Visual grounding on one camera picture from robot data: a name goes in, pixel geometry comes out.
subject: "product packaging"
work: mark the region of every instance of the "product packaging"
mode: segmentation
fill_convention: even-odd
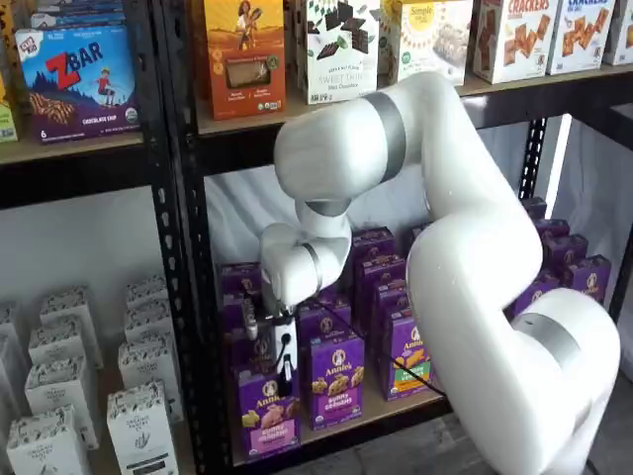
[[[126,389],[148,383],[163,382],[169,420],[175,424],[185,419],[180,385],[171,341],[151,334],[119,347],[119,370]]]
[[[205,0],[214,119],[281,111],[286,103],[281,0]]]
[[[81,321],[81,331],[88,359],[97,368],[103,368],[99,333],[92,319],[87,287],[72,287],[66,291],[52,294],[43,300],[42,308],[40,309],[40,320],[43,325],[69,315],[77,316]]]
[[[492,84],[543,76],[559,1],[482,0],[475,74]]]
[[[614,0],[560,0],[548,74],[598,69]]]
[[[473,0],[395,1],[389,81],[435,71],[464,84]]]
[[[603,304],[610,272],[611,262],[603,255],[593,255],[566,266],[562,284],[564,287],[583,292]]]
[[[431,362],[428,350],[420,337],[411,309],[391,312],[384,321],[383,351],[419,376],[431,380]],[[410,376],[391,359],[380,359],[380,379],[387,401],[417,394],[427,389],[420,381]]]
[[[604,46],[604,62],[633,62],[633,1],[615,0],[611,27]]]
[[[150,300],[169,298],[167,282],[161,274],[154,274],[135,284],[128,284],[126,290],[126,305],[129,309],[135,309]]]
[[[122,475],[178,475],[162,382],[109,395],[108,429]]]
[[[16,41],[42,143],[138,129],[124,25],[20,30]]]
[[[300,444],[299,384],[280,397],[277,372],[270,365],[248,365],[234,370],[241,439],[248,460],[269,457]],[[292,378],[297,382],[298,372]]]
[[[78,317],[61,317],[31,332],[29,354],[33,364],[86,356],[86,346]]]
[[[92,475],[67,405],[11,424],[7,454],[16,475]]]
[[[308,104],[375,91],[380,0],[312,0],[304,12]]]

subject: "white packaged box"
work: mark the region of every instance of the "white packaged box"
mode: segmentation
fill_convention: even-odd
[[[403,0],[392,8],[389,82],[435,71],[464,84],[473,0]]]
[[[613,65],[633,62],[633,0],[615,0],[604,62]]]
[[[135,309],[150,300],[168,298],[165,278],[160,274],[154,274],[136,284],[128,285],[126,305],[129,309]]]
[[[171,341],[163,335],[153,334],[119,348],[119,370],[126,389],[152,379],[160,380],[165,387],[167,411],[172,423],[184,420],[176,360]]]
[[[545,75],[559,0],[482,0],[473,72],[490,81]]]
[[[24,395],[27,373],[18,362],[18,353],[4,335],[0,335],[0,398],[11,411],[11,419],[30,414],[29,403]]]
[[[16,475],[91,475],[72,406],[11,424],[7,454]]]
[[[178,475],[161,382],[108,396],[108,429],[122,475]]]
[[[61,317],[33,330],[29,342],[29,354],[33,364],[49,363],[75,356],[86,358],[79,318]]]
[[[308,104],[376,90],[380,0],[306,4]]]
[[[598,69],[614,0],[561,0],[554,22],[549,74]]]
[[[42,302],[40,320],[43,325],[68,315],[75,315],[81,320],[86,352],[90,355],[90,360],[97,368],[103,368],[99,334],[97,326],[92,320],[87,287],[76,286],[67,291],[50,295]]]
[[[103,422],[94,369],[84,357],[33,366],[26,392],[34,414],[72,405],[80,439],[90,450],[99,448]]]

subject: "snack box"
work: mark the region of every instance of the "snack box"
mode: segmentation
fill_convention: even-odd
[[[309,349],[310,421],[313,430],[363,415],[365,344],[353,332],[313,338]]]
[[[613,4],[614,0],[560,0],[548,74],[600,68]]]
[[[109,395],[108,430],[122,475],[178,475],[161,381]]]
[[[214,119],[283,110],[283,2],[205,0],[205,18]]]
[[[79,317],[88,360],[98,369],[103,368],[103,355],[101,354],[101,346],[99,344],[99,333],[92,319],[88,287],[72,287],[68,290],[49,295],[42,301],[42,307],[40,309],[42,325],[50,324],[61,317],[70,315]]]
[[[435,71],[464,84],[473,0],[394,2],[389,81]]]
[[[603,304],[610,272],[611,262],[601,254],[593,255],[566,266],[561,283]]]
[[[380,0],[307,2],[308,104],[344,101],[375,91]]]
[[[7,454],[16,475],[92,475],[70,405],[13,421]]]
[[[299,384],[292,394],[280,397],[277,372],[270,365],[234,369],[241,440],[247,460],[285,452],[300,445]],[[298,372],[292,378],[297,382]]]
[[[138,129],[124,25],[20,30],[16,41],[42,143]]]
[[[411,309],[392,312],[385,318],[383,351],[424,381],[431,381],[431,362]],[[387,401],[427,389],[391,359],[380,359],[380,380]]]
[[[613,65],[633,62],[632,0],[615,0],[603,60]]]
[[[482,0],[473,71],[492,84],[545,75],[560,0]]]

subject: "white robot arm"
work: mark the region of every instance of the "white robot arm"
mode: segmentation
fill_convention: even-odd
[[[536,276],[541,244],[441,76],[420,73],[281,129],[275,170],[303,229],[263,233],[268,310],[333,283],[349,252],[351,200],[420,160],[420,206],[435,222],[410,251],[407,287],[451,405],[501,474],[580,474],[615,382],[617,330],[597,302],[567,289],[507,322],[502,309]]]

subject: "food image on box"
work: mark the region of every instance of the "food image on box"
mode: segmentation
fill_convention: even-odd
[[[435,71],[464,84],[473,0],[401,0],[393,8],[390,83]]]
[[[473,71],[495,84],[545,74],[558,0],[483,0]]]
[[[20,30],[16,41],[43,143],[138,129],[125,26]]]
[[[308,104],[375,91],[380,0],[314,0],[305,11]]]
[[[602,63],[614,0],[560,0],[547,72],[598,69]]]
[[[613,65],[633,62],[632,0],[615,0],[611,28],[604,46],[604,62]]]

